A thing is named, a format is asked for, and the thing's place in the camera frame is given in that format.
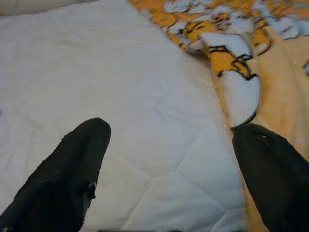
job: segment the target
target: bedding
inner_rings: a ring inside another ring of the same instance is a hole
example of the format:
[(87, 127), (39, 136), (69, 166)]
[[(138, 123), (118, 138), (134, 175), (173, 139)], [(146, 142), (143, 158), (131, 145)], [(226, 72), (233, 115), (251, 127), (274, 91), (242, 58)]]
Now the bedding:
[[(207, 56), (228, 124), (262, 125), (309, 160), (307, 0), (131, 0), (183, 51)], [(266, 231), (245, 189), (250, 230)]]
[(0, 0), (0, 15), (30, 14), (94, 0)]
[(0, 211), (61, 138), (112, 129), (83, 231), (245, 231), (229, 130), (204, 58), (124, 0), (0, 18)]

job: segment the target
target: cartoon character print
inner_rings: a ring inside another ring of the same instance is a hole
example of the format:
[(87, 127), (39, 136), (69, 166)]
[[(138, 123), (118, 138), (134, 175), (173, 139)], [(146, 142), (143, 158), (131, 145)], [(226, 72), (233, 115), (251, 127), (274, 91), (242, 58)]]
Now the cartoon character print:
[(309, 35), (308, 20), (294, 14), (284, 2), (274, 0), (257, 0), (253, 10), (260, 10), (267, 24), (277, 31), (282, 39), (293, 39)]

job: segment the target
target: bed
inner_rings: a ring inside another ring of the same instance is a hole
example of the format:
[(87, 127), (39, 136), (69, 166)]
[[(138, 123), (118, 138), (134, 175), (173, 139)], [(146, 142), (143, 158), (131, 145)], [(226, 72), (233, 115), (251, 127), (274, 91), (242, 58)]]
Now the bed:
[(81, 122), (112, 128), (82, 231), (245, 231), (209, 61), (125, 0), (0, 18), (0, 212)]

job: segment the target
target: quilted comforter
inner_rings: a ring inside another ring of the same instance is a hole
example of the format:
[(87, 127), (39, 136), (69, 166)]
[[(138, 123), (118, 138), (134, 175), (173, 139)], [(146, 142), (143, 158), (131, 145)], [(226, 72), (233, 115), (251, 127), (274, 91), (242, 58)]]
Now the quilted comforter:
[(125, 0), (0, 17), (0, 213), (61, 138), (112, 129), (82, 231), (246, 230), (208, 63)]

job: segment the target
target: yellow fleece blanket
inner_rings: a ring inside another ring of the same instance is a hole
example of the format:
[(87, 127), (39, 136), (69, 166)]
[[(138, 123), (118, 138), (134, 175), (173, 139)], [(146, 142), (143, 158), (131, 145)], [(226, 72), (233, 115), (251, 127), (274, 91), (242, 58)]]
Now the yellow fleece blanket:
[[(309, 160), (309, 0), (130, 0), (183, 51), (208, 56), (232, 129), (248, 122)], [(267, 231), (245, 188), (249, 231)]]

